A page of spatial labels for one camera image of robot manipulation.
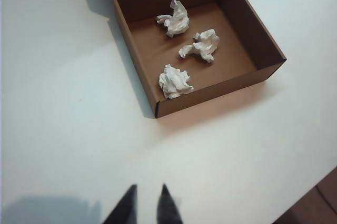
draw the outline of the white tabletop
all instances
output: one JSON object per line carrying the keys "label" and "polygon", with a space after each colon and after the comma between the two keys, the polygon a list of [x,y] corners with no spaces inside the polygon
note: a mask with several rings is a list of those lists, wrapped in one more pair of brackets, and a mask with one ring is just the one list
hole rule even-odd
{"label": "white tabletop", "polygon": [[131,184],[156,223],[270,224],[337,165],[337,0],[249,0],[288,61],[154,119],[112,0],[1,0],[1,214],[100,223]]}

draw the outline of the open cardboard box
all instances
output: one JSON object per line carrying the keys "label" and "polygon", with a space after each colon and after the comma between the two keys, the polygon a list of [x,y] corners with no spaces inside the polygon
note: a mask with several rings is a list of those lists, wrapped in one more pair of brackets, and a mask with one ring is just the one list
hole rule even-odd
{"label": "open cardboard box", "polygon": [[[155,21],[172,14],[171,0],[114,0],[116,17],[155,117],[161,117],[269,78],[286,60],[247,0],[179,0],[190,27],[169,38]],[[214,62],[180,59],[192,36],[213,28],[220,38]],[[164,66],[187,70],[194,92],[166,99],[158,85]]]}

